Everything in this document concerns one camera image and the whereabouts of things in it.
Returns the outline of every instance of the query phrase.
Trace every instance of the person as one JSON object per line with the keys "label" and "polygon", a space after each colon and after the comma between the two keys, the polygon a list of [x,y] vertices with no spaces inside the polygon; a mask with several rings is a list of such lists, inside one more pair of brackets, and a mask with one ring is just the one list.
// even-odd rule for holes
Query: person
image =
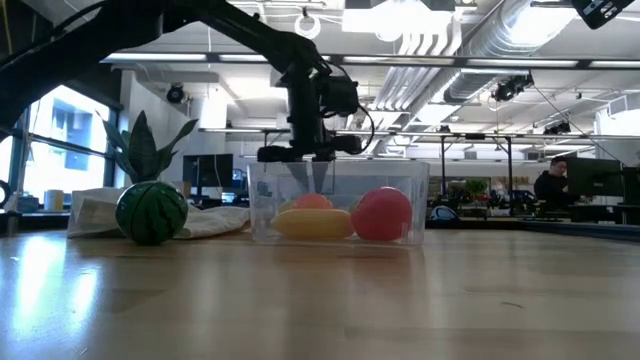
{"label": "person", "polygon": [[575,204],[579,196],[569,194],[567,178],[567,159],[557,156],[551,160],[548,171],[544,171],[534,185],[534,192],[538,200],[545,200],[556,208],[566,208]]}

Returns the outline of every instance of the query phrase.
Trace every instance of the toy watermelon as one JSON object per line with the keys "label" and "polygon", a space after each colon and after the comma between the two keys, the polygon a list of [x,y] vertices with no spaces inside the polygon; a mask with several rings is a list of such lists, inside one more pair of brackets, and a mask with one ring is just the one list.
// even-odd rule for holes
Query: toy watermelon
{"label": "toy watermelon", "polygon": [[187,221],[187,201],[169,184],[146,181],[128,188],[116,208],[120,230],[140,245],[173,238]]}

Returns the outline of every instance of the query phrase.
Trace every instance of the table surface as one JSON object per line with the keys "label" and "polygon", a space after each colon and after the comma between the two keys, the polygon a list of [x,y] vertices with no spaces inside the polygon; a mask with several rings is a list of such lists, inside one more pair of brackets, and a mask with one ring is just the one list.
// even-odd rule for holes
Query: table surface
{"label": "table surface", "polygon": [[640,247],[0,239],[0,359],[637,359]]}

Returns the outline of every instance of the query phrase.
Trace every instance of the plastic container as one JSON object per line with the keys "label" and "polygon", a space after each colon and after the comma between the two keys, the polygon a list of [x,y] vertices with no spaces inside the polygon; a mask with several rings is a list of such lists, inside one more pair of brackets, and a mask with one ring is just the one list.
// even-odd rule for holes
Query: plastic container
{"label": "plastic container", "polygon": [[[429,164],[419,161],[252,164],[249,196],[253,239],[270,243],[419,245],[424,241],[428,184]],[[330,208],[322,197],[305,195],[310,193],[324,196]],[[380,202],[381,193],[392,196]],[[309,198],[320,199],[315,204],[311,201],[315,209],[308,209]],[[396,207],[402,211],[389,210]],[[384,240],[367,239],[371,231],[365,230],[371,224],[393,231]]]}

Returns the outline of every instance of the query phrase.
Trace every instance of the pink ball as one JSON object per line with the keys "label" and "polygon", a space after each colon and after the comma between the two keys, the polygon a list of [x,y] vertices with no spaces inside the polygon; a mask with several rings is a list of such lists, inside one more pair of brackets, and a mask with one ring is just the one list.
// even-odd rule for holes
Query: pink ball
{"label": "pink ball", "polygon": [[362,197],[351,222],[362,239],[394,241],[411,226],[411,213],[411,203],[400,190],[382,187]]}
{"label": "pink ball", "polygon": [[333,204],[329,199],[320,194],[304,194],[299,196],[292,209],[333,209]]}

